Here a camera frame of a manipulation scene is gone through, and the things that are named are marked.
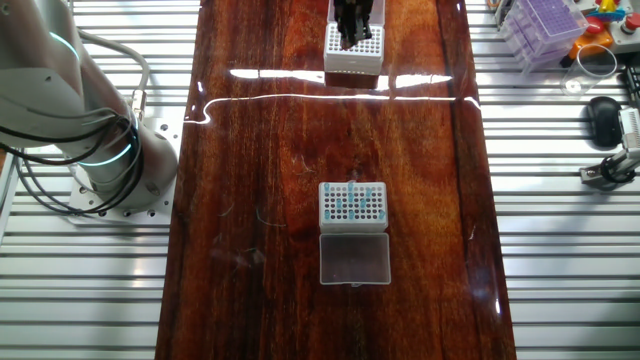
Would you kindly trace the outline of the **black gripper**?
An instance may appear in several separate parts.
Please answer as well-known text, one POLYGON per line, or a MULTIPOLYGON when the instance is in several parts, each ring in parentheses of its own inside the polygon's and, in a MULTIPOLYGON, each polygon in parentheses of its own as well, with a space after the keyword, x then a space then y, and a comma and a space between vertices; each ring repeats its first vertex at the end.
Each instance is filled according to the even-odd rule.
POLYGON ((372 38, 369 13, 374 0, 334 0, 334 20, 341 34, 341 48, 349 49, 359 41, 372 38))

